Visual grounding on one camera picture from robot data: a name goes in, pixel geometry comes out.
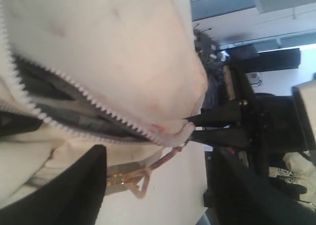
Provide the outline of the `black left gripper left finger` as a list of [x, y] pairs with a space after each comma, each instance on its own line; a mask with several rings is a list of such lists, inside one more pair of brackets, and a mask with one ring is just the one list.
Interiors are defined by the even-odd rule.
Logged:
[[93, 225], [107, 184], [107, 152], [95, 145], [37, 191], [1, 209], [2, 225]]

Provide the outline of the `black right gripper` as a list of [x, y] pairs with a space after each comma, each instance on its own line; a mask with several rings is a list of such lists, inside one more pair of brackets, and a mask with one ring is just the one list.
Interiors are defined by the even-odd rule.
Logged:
[[[241, 120], [252, 136], [259, 137], [259, 146], [271, 153], [300, 152], [311, 149], [311, 121], [297, 86], [291, 96], [256, 94], [249, 83], [237, 85], [240, 106], [221, 106], [207, 109], [185, 120], [195, 126], [226, 126]], [[193, 131], [192, 141], [210, 146], [249, 148], [244, 129]]]

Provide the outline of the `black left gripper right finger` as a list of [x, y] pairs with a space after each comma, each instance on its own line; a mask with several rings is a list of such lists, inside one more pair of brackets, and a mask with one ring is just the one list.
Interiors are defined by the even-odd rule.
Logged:
[[221, 225], [314, 225], [316, 214], [273, 188], [225, 148], [210, 160], [213, 206]]

